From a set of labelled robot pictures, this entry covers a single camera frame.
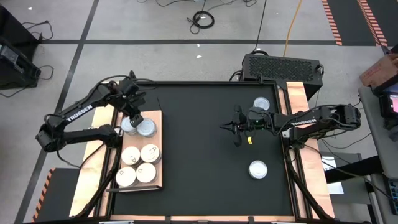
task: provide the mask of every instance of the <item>black vented box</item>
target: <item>black vented box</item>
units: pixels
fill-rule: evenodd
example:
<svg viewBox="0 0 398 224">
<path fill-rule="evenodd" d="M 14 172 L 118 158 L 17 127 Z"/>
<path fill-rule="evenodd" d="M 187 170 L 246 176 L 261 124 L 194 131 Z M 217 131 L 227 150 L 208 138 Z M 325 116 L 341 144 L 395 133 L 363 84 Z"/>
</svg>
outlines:
<svg viewBox="0 0 398 224">
<path fill-rule="evenodd" d="M 286 82 L 303 82 L 309 100 L 323 85 L 318 60 L 272 57 L 246 54 L 243 60 L 243 80 L 275 81 L 279 86 Z"/>
</svg>

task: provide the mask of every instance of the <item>wooden frame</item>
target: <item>wooden frame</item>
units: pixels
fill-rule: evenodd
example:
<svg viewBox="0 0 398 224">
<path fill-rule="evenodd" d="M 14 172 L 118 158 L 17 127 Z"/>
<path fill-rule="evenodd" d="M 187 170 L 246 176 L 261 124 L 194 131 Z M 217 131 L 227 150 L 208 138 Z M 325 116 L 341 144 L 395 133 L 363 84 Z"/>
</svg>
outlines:
<svg viewBox="0 0 398 224">
<path fill-rule="evenodd" d="M 307 97 L 305 95 L 304 85 L 302 82 L 288 82 L 287 93 L 289 94 L 290 107 L 293 113 L 298 111 L 308 110 Z M 287 113 L 285 105 L 284 94 L 282 90 L 279 90 L 280 105 L 283 113 Z M 109 124 L 111 122 L 113 107 L 107 106 L 105 108 L 97 108 L 93 118 L 93 127 L 98 127 L 102 124 Z M 86 147 L 85 156 L 91 154 L 101 143 L 98 141 L 88 142 Z M 316 140 L 308 140 L 307 144 L 315 149 L 318 149 Z M 326 183 L 326 178 L 323 173 L 322 162 L 317 152 L 311 149 L 304 148 L 300 151 L 303 171 L 305 175 L 305 181 L 307 188 L 319 203 L 319 205 L 327 212 L 331 217 L 334 217 L 333 207 L 331 205 L 330 195 Z M 84 168 L 80 172 L 78 183 L 76 185 L 75 196 L 73 198 L 72 208 L 70 215 L 76 215 L 86 203 L 90 200 L 92 195 L 98 188 L 100 181 L 101 169 L 104 161 L 105 147 L 102 148 L 97 154 L 95 154 L 89 161 L 87 161 Z M 113 163 L 113 156 L 110 160 L 110 165 Z M 296 186 L 298 208 L 301 217 L 306 217 L 306 211 L 304 206 L 303 195 Z M 108 193 L 105 192 L 102 199 L 101 208 L 99 215 L 105 215 L 106 203 Z M 312 211 L 313 217 L 316 218 L 315 212 Z M 253 216 L 255 221 L 280 221 L 289 222 L 294 221 L 293 216 Z M 115 220 L 165 220 L 163 216 L 137 216 L 137 215 L 112 215 L 112 219 Z M 180 217 L 173 216 L 171 220 L 174 221 L 197 221 L 197 220 L 209 220 L 209 221 L 242 221 L 247 222 L 248 216 L 191 216 L 191 217 Z"/>
</svg>

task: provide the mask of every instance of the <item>white container lid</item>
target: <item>white container lid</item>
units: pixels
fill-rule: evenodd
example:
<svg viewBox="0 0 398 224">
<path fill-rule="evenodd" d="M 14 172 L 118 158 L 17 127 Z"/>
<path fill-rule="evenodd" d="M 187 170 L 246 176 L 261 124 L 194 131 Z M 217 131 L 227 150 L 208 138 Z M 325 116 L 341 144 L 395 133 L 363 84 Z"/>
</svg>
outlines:
<svg viewBox="0 0 398 224">
<path fill-rule="evenodd" d="M 123 150 L 122 161 L 127 165 L 134 165 L 139 161 L 140 156 L 139 149 L 134 146 L 130 146 Z"/>
<path fill-rule="evenodd" d="M 150 136 L 156 132 L 156 125 L 153 120 L 144 118 L 144 120 L 138 124 L 137 132 L 142 136 Z"/>
<path fill-rule="evenodd" d="M 154 162 L 159 156 L 160 150 L 154 144 L 148 144 L 141 149 L 141 158 L 144 162 Z"/>
<path fill-rule="evenodd" d="M 268 169 L 262 161 L 253 161 L 249 166 L 250 176 L 255 179 L 262 179 L 267 175 Z"/>
<path fill-rule="evenodd" d="M 156 177 L 156 168 L 153 164 L 145 162 L 137 168 L 137 179 L 142 183 L 149 183 Z"/>
<path fill-rule="evenodd" d="M 127 133 L 136 133 L 137 132 L 136 129 L 131 125 L 129 117 L 123 118 L 120 127 L 122 127 L 122 130 Z"/>
<path fill-rule="evenodd" d="M 260 107 L 264 110 L 268 110 L 269 109 L 269 101 L 264 97 L 257 97 L 254 100 L 253 106 Z"/>
<path fill-rule="evenodd" d="M 116 174 L 116 182 L 121 187 L 128 187 L 136 181 L 136 171 L 132 167 L 123 167 Z"/>
</svg>

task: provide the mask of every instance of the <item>concrete floor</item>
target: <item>concrete floor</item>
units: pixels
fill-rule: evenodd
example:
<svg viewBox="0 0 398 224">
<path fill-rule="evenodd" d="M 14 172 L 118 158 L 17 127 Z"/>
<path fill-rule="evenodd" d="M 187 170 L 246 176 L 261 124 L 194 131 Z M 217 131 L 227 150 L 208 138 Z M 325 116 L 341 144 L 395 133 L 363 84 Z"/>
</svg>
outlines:
<svg viewBox="0 0 398 224">
<path fill-rule="evenodd" d="M 20 22 L 50 21 L 53 40 L 80 40 L 94 2 L 98 0 L 0 0 Z M 219 4 L 208 0 L 207 7 Z M 268 0 L 262 40 L 284 40 L 298 1 Z M 189 32 L 186 17 L 201 9 L 201 3 L 180 2 L 159 7 L 153 0 L 139 4 L 134 0 L 99 0 L 89 29 L 88 40 L 185 40 L 230 39 L 255 40 L 261 18 L 263 0 L 253 7 L 242 1 L 211 11 L 215 26 Z M 47 26 L 35 28 L 50 35 Z M 291 40 L 333 40 L 321 1 L 304 1 L 292 29 Z M 42 124 L 43 115 L 53 113 L 71 62 L 78 49 L 76 44 L 43 44 L 36 51 L 37 66 L 55 68 L 51 80 L 41 80 L 37 88 L 28 89 L 12 98 L 0 97 L 0 217 L 2 223 L 16 218 L 26 187 L 32 175 L 40 147 L 34 136 Z M 253 45 L 246 44 L 161 44 L 106 45 L 86 44 L 83 47 L 65 106 L 84 97 L 88 89 L 101 78 L 127 74 L 134 70 L 139 78 L 153 80 L 227 80 L 240 68 L 245 53 Z M 283 45 L 260 45 L 270 55 L 282 56 Z M 317 59 L 325 66 L 324 86 L 318 105 L 358 102 L 358 76 L 382 57 L 380 47 L 341 47 L 337 45 L 290 45 L 286 57 Z M 43 77 L 49 70 L 43 70 Z M 315 98 L 310 100 L 314 106 Z M 93 113 L 74 122 L 69 129 L 83 129 L 91 124 Z M 366 118 L 360 129 L 328 139 L 335 146 L 346 146 L 369 132 Z M 327 150 L 319 143 L 322 151 Z M 74 164 L 83 157 L 85 144 L 67 146 L 62 155 Z M 373 140 L 366 138 L 340 152 L 359 152 L 363 158 L 376 155 Z M 39 199 L 47 172 L 52 167 L 66 167 L 55 154 L 48 154 L 34 190 L 24 221 L 29 222 Z M 335 213 L 347 221 L 369 219 L 368 211 L 355 205 L 334 205 Z"/>
</svg>

